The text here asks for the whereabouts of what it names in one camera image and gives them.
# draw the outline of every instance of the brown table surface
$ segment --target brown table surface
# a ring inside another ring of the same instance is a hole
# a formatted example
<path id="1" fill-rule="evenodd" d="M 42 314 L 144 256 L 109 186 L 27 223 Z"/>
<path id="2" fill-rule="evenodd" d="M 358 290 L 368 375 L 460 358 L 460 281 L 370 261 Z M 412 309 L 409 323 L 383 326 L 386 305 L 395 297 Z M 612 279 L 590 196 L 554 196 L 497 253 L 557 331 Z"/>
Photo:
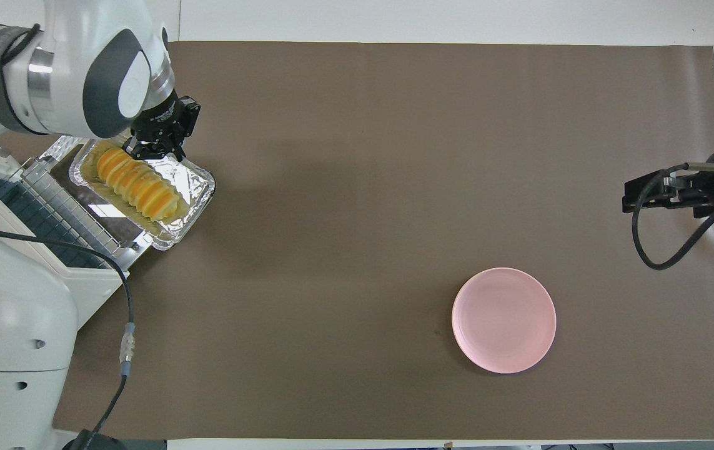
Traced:
<path id="1" fill-rule="evenodd" d="M 202 105 L 186 151 L 219 185 L 183 242 L 131 270 L 137 355 L 107 433 L 714 438 L 714 230 L 651 271 L 620 212 L 625 181 L 714 151 L 712 49 L 171 55 Z M 644 216 L 655 258 L 697 225 Z M 550 353 L 517 375 L 475 367 L 451 332 L 457 290 L 493 267 L 556 305 Z M 125 319 L 118 292 L 79 331 L 56 427 L 105 408 Z"/>

